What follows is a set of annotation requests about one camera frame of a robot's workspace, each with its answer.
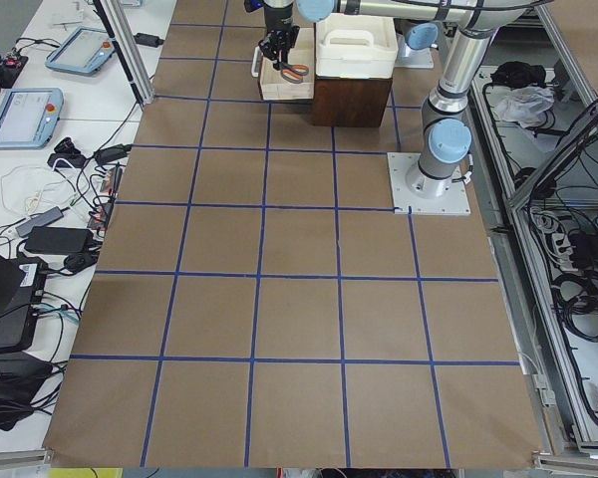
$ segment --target yellow object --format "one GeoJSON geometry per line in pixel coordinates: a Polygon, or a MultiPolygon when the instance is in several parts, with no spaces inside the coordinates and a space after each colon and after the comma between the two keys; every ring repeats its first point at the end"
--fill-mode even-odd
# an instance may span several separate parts
{"type": "Polygon", "coordinates": [[[51,468],[49,478],[122,478],[122,468],[51,468]]]}

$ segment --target scissors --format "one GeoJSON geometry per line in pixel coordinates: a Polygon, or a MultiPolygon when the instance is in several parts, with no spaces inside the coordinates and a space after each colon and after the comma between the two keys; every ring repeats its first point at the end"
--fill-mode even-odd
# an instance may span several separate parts
{"type": "Polygon", "coordinates": [[[309,69],[305,65],[290,65],[279,62],[279,72],[281,73],[281,78],[286,82],[299,85],[303,83],[303,79],[308,75],[309,69]]]}

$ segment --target metal mounting plate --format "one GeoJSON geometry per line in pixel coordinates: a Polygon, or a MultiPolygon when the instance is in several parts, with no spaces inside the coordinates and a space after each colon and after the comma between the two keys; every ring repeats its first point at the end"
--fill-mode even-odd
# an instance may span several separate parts
{"type": "MultiPolygon", "coordinates": [[[[406,173],[410,166],[419,160],[419,153],[389,152],[388,167],[390,168],[390,184],[392,186],[392,201],[396,214],[428,214],[468,216],[471,212],[465,185],[454,182],[439,199],[425,199],[417,196],[406,186],[406,173]]],[[[460,178],[458,168],[453,178],[460,178]]]]}
{"type": "Polygon", "coordinates": [[[431,70],[435,67],[435,61],[432,58],[432,51],[429,48],[425,48],[423,50],[412,51],[408,57],[397,57],[395,67],[431,70]]]}

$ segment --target white plastic container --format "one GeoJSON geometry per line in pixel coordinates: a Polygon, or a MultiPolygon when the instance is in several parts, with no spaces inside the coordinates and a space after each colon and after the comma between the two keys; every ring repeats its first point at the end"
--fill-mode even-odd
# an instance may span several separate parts
{"type": "Polygon", "coordinates": [[[316,25],[320,77],[390,78],[399,46],[392,18],[333,13],[316,25]]]}
{"type": "Polygon", "coordinates": [[[296,85],[288,83],[281,74],[272,68],[272,62],[268,59],[261,59],[260,71],[257,73],[257,59],[260,57],[258,49],[255,48],[253,58],[253,77],[259,77],[259,90],[261,99],[270,100],[309,100],[314,96],[314,56],[315,56],[314,30],[302,28],[299,30],[295,48],[290,50],[288,62],[292,65],[301,64],[309,69],[309,74],[304,78],[303,83],[296,85]]]}

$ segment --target white table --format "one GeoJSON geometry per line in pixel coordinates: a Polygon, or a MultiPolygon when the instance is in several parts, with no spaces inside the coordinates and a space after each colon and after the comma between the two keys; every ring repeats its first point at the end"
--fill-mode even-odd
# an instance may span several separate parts
{"type": "MultiPolygon", "coordinates": [[[[84,0],[80,0],[80,2],[86,11],[86,18],[83,25],[101,27],[102,24],[95,13],[93,13],[93,7],[86,5],[84,0]]],[[[144,7],[127,8],[125,12],[134,32],[150,33],[164,38],[175,4],[176,0],[146,0],[144,7]]],[[[53,38],[63,41],[76,26],[67,27],[66,30],[63,27],[54,27],[51,25],[51,17],[54,13],[62,12],[73,5],[72,2],[67,0],[44,0],[22,36],[53,38]]],[[[117,57],[113,56],[93,76],[80,77],[47,69],[44,66],[44,61],[50,51],[51,49],[41,46],[32,47],[23,52],[23,54],[29,56],[29,63],[23,70],[15,87],[60,88],[65,98],[60,120],[58,121],[53,137],[44,148],[0,150],[0,179],[18,166],[45,166],[49,154],[53,152],[53,147],[66,136],[71,137],[76,147],[86,156],[90,155],[109,138],[135,103],[133,92],[117,57]]],[[[149,74],[153,74],[159,59],[160,48],[140,47],[140,51],[149,74]]],[[[132,143],[139,127],[141,114],[141,110],[137,108],[134,115],[121,128],[110,145],[132,143]]],[[[93,170],[93,167],[93,164],[88,167],[88,174],[93,170]]],[[[20,186],[12,187],[5,191],[6,196],[13,198],[17,197],[18,194],[24,195],[28,192],[26,187],[27,185],[24,187],[25,190],[19,190],[20,186]]],[[[51,205],[45,205],[40,210],[43,211],[50,207],[51,205]]],[[[84,216],[88,207],[80,204],[76,209],[83,211],[83,214],[81,214],[82,217],[73,211],[67,211],[65,217],[54,225],[85,227],[84,216]]],[[[8,212],[2,206],[0,181],[0,225],[12,223],[18,219],[19,217],[8,212]]],[[[6,251],[6,247],[0,247],[0,253],[6,255],[6,251]]],[[[42,257],[50,263],[51,267],[61,267],[60,262],[64,258],[64,256],[42,257]]],[[[81,272],[71,278],[50,277],[47,279],[45,290],[63,296],[77,306],[91,282],[93,269],[81,272]]],[[[45,302],[61,304],[59,301],[51,299],[47,301],[46,298],[45,302]]],[[[60,328],[60,321],[55,316],[40,319],[34,342],[25,352],[39,359],[49,359],[58,343],[60,328]]],[[[65,320],[64,334],[55,361],[68,358],[76,330],[76,325],[65,320]]],[[[51,391],[58,383],[57,380],[58,378],[47,380],[38,396],[43,396],[51,391]]],[[[11,431],[4,432],[0,430],[0,453],[40,449],[49,422],[49,416],[34,413],[30,417],[19,421],[11,431]]]]}
{"type": "MultiPolygon", "coordinates": [[[[102,22],[84,0],[80,0],[85,9],[83,26],[104,28],[102,22]]],[[[142,8],[126,8],[125,13],[133,33],[149,33],[164,38],[176,0],[147,0],[142,8]]],[[[54,13],[75,8],[74,2],[67,0],[44,0],[31,23],[22,34],[23,37],[41,39],[52,38],[63,42],[78,27],[69,25],[54,26],[51,18],[54,13]]],[[[149,75],[155,73],[161,47],[138,46],[149,75]]],[[[136,102],[133,91],[127,82],[120,59],[113,55],[92,76],[85,77],[56,72],[44,66],[52,48],[40,45],[23,50],[29,57],[29,63],[15,84],[15,88],[56,87],[62,90],[65,105],[60,118],[64,120],[123,120],[136,102]]],[[[136,111],[131,120],[140,120],[141,112],[136,111]]]]}

